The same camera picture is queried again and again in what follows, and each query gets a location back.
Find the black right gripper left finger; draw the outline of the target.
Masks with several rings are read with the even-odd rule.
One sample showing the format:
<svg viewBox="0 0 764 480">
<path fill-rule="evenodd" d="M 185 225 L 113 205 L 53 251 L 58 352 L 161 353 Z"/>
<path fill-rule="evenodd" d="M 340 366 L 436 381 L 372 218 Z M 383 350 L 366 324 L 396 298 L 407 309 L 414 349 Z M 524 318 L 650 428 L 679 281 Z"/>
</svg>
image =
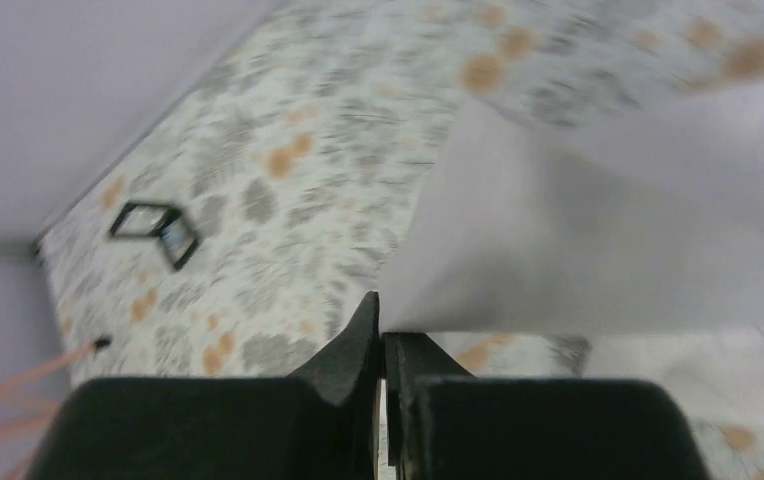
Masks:
<svg viewBox="0 0 764 480">
<path fill-rule="evenodd" d="M 370 292 L 283 377 L 107 377 L 65 401 L 30 479 L 373 479 L 381 343 Z"/>
</svg>

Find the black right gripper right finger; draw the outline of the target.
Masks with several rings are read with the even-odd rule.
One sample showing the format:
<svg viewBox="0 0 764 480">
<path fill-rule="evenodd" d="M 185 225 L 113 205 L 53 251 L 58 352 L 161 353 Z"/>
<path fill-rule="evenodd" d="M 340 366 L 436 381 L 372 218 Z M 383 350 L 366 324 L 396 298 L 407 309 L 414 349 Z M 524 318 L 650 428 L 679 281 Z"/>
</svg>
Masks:
<svg viewBox="0 0 764 480">
<path fill-rule="evenodd" d="M 424 334 L 383 338 L 401 479 L 706 479 L 675 401 L 638 380 L 478 378 Z"/>
</svg>

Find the white shirt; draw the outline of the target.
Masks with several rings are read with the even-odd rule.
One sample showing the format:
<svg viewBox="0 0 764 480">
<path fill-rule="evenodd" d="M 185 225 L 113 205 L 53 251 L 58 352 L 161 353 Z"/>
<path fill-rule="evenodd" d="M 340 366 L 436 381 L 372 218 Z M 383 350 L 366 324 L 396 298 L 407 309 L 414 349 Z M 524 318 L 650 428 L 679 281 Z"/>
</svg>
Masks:
<svg viewBox="0 0 764 480">
<path fill-rule="evenodd" d="M 384 332 L 764 327 L 764 81 L 570 131 L 467 100 L 378 289 Z"/>
</svg>

